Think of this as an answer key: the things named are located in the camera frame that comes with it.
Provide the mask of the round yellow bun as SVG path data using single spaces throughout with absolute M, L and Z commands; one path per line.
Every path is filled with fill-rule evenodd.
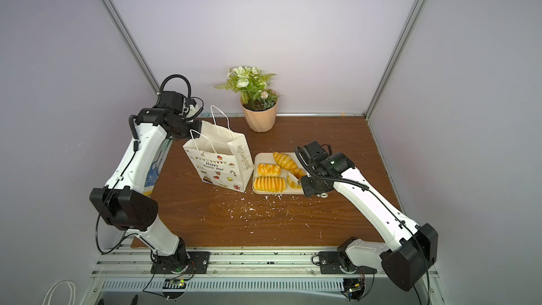
M 300 175 L 289 172 L 287 174 L 287 184 L 292 189 L 301 189 L 300 178 Z

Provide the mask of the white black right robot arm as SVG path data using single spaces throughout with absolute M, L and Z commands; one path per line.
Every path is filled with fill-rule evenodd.
M 313 141 L 295 149 L 307 172 L 300 179 L 305 196 L 336 191 L 347 198 L 372 224 L 381 244 L 352 237 L 337 249 L 339 266 L 347 272 L 368 267 L 385 272 L 403 291 L 410 291 L 429 274 L 437 260 L 438 232 L 419 225 L 395 208 L 343 153 L 332 153 Z

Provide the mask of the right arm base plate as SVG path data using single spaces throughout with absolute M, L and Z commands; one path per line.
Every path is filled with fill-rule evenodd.
M 340 257 L 336 251 L 320 251 L 313 256 L 312 261 L 320 268 L 321 274 L 343 274 L 343 275 L 375 275 L 378 271 L 367 266 L 355 266 Z

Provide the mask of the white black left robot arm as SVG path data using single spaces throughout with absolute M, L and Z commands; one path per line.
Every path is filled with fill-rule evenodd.
M 204 103 L 190 85 L 186 93 L 166 90 L 172 79 L 189 83 L 184 75 L 169 75 L 159 86 L 155 105 L 129 116 L 131 143 L 105 185 L 90 192 L 90 202 L 98 220 L 123 231 L 126 238 L 137 237 L 150 248 L 155 265 L 176 271 L 189 264 L 186 245 L 160 220 L 147 181 L 151 173 L 160 173 L 172 141 L 199 136 Z

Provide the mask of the white printed paper gift bag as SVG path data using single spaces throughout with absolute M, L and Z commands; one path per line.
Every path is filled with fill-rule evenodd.
M 203 182 L 245 192 L 254 163 L 244 134 L 203 120 L 183 149 Z

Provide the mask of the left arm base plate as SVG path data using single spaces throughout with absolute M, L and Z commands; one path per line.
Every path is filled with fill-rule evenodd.
M 151 254 L 153 274 L 206 274 L 210 261 L 209 251 L 187 251 L 186 257 L 178 260 L 173 256 Z

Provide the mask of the small twisted bread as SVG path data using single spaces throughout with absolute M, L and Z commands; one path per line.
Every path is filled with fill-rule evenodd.
M 276 164 L 260 163 L 257 167 L 259 177 L 279 177 L 282 168 Z

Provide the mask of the ridged oval bread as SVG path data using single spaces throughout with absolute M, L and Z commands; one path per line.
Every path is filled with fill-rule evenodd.
M 282 169 L 291 173 L 293 176 L 295 176 L 296 179 L 300 179 L 301 177 L 306 176 L 306 173 L 301 168 L 299 168 L 296 162 L 289 155 L 278 152 L 274 152 L 274 154 L 272 155 L 276 164 L 279 165 Z

